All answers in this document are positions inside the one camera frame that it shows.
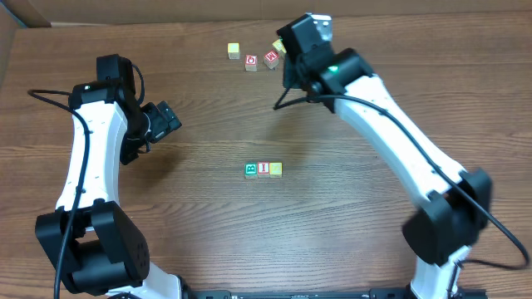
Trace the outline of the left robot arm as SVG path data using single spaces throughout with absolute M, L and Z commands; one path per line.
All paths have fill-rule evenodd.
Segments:
M 76 85 L 64 105 L 74 137 L 54 212 L 35 234 L 56 270 L 54 291 L 109 298 L 188 297 L 186 285 L 150 260 L 142 232 L 121 209 L 120 165 L 127 165 L 181 123 L 164 101 L 145 103 L 140 69 L 117 54 L 96 60 L 96 81 Z

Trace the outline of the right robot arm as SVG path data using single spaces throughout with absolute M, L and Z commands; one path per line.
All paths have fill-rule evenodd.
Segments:
M 373 146 L 399 178 L 416 212 L 402 234 L 416 254 L 403 291 L 372 290 L 372 298 L 485 298 L 458 286 L 463 266 L 488 224 L 492 181 L 467 171 L 435 146 L 392 99 L 382 79 L 354 49 L 335 52 L 332 19 L 307 13 L 278 29 L 286 54 L 283 86 L 322 103 Z

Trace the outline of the white red letter block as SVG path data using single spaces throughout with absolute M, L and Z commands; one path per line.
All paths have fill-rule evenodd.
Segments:
M 258 162 L 257 173 L 260 178 L 268 178 L 270 176 L 269 162 Z

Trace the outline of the green letter B block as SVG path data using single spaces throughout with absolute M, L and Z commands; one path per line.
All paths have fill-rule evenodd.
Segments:
M 246 179 L 256 179 L 258 177 L 258 166 L 256 163 L 246 163 L 244 165 L 244 177 Z

